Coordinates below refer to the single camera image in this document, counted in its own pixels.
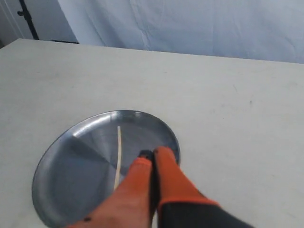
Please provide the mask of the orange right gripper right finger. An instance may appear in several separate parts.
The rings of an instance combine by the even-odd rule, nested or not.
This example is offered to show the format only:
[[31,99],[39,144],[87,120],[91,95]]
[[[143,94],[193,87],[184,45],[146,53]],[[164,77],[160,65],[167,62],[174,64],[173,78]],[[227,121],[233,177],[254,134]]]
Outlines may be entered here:
[[186,177],[167,147],[154,150],[158,174],[160,228],[249,228],[251,225],[234,217],[204,196]]

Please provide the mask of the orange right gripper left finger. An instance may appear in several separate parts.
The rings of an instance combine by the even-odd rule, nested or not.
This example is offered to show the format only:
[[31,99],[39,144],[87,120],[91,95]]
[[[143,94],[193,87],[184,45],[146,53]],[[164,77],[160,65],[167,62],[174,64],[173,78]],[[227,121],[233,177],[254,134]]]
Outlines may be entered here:
[[70,228],[150,228],[153,153],[144,150],[131,164],[114,192]]

